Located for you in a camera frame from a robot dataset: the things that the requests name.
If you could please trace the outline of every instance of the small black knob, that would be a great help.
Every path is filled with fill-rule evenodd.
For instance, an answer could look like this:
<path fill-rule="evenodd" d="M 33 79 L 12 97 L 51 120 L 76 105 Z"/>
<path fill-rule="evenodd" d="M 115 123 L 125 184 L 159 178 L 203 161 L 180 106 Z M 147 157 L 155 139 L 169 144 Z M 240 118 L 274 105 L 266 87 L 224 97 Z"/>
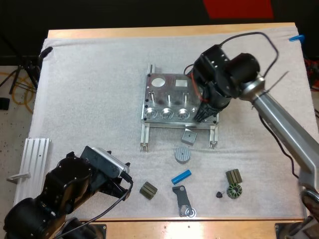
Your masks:
<path fill-rule="evenodd" d="M 222 198 L 222 197 L 223 197 L 223 194 L 221 192 L 217 192 L 216 198 Z"/>

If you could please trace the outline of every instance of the wooden board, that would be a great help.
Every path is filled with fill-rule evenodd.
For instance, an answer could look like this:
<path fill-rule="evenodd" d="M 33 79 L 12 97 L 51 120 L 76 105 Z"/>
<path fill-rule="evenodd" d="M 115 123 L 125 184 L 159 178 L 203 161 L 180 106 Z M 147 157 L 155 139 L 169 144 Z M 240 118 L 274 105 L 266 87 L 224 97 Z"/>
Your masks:
<path fill-rule="evenodd" d="M 143 36 L 190 36 L 217 33 L 252 31 L 271 27 L 295 26 L 285 23 L 254 23 L 205 26 L 132 27 L 100 29 L 49 30 L 48 38 L 105 38 L 105 37 L 143 37 Z"/>
<path fill-rule="evenodd" d="M 298 221 L 105 222 L 107 239 L 275 239 L 275 223 Z"/>

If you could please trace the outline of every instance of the table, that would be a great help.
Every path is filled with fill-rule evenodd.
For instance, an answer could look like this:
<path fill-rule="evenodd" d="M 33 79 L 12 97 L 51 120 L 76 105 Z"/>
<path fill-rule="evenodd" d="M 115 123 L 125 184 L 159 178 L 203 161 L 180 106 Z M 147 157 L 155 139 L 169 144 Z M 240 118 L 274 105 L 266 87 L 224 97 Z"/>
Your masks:
<path fill-rule="evenodd" d="M 108 28 L 50 30 L 48 38 L 105 38 L 105 37 L 143 37 L 143 36 L 187 36 L 214 33 L 232 33 L 260 28 L 294 26 L 294 23 L 257 23 L 235 25 L 146 27 L 146 28 Z M 200 218 L 191 221 L 180 218 L 163 219 L 101 219 L 108 226 L 109 238 L 275 238 L 274 223 L 298 222 L 282 220 L 214 220 Z"/>

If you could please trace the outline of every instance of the green gear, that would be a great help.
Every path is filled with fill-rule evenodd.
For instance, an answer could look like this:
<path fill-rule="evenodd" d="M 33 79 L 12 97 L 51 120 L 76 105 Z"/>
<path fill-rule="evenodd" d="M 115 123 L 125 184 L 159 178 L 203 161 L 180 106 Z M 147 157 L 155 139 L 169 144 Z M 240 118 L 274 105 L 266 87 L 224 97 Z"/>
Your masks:
<path fill-rule="evenodd" d="M 227 188 L 227 195 L 231 199 L 239 198 L 239 196 L 243 193 L 243 189 L 238 183 L 232 183 Z"/>

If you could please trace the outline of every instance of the blue cylinder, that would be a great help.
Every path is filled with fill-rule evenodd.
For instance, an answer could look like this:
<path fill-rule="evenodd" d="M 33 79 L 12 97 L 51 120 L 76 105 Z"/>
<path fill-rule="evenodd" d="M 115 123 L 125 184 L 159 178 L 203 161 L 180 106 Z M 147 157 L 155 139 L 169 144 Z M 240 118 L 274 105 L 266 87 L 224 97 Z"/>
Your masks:
<path fill-rule="evenodd" d="M 179 183 L 180 181 L 184 180 L 188 176 L 191 175 L 191 172 L 189 170 L 186 170 L 185 172 L 179 174 L 178 176 L 174 177 L 171 182 L 175 185 L 176 183 Z"/>

